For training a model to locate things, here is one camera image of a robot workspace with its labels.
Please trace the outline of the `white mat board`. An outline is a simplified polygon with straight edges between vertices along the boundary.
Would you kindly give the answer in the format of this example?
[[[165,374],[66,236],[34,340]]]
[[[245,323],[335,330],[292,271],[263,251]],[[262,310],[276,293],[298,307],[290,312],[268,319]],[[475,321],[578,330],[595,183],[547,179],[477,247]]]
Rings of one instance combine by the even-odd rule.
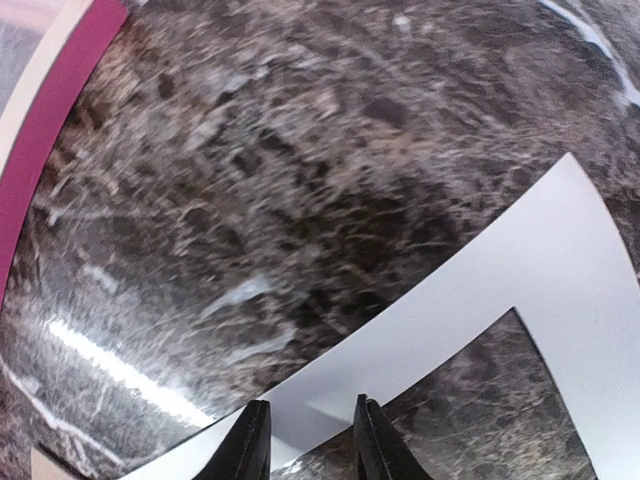
[[[635,479],[639,282],[609,211],[566,155],[448,261],[388,238],[312,231],[260,265],[138,286],[87,270],[43,314],[60,442],[34,479],[190,479],[253,400],[271,405],[275,479],[351,479],[356,398],[435,479]]]

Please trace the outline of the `light wooden picture frame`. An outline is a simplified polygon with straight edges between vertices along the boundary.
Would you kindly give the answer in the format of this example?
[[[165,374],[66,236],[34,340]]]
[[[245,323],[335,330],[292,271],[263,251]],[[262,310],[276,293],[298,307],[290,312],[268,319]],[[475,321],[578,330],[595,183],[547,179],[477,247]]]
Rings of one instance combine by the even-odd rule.
[[[127,15],[120,1],[64,1],[1,110],[3,282],[46,160]]]

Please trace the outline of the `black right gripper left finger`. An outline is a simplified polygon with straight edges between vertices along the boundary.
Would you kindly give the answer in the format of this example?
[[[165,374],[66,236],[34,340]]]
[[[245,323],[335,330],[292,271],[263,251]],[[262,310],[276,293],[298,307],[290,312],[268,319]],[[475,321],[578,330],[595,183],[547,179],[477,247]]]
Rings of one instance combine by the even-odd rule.
[[[194,480],[268,480],[270,467],[270,403],[252,400]]]

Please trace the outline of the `clear acrylic sheet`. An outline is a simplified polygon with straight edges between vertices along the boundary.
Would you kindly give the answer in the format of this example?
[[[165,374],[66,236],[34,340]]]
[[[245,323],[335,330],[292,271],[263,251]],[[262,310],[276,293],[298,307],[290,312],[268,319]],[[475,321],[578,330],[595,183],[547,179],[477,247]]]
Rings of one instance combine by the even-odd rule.
[[[4,110],[24,68],[63,5],[64,1],[58,0],[1,0],[1,110]]]

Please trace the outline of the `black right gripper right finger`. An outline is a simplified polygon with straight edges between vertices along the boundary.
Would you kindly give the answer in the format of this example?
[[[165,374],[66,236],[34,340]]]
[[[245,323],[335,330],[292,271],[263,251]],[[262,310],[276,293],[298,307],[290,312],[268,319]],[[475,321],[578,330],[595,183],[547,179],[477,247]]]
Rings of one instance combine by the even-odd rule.
[[[352,433],[358,479],[430,480],[379,403],[366,394],[357,397]]]

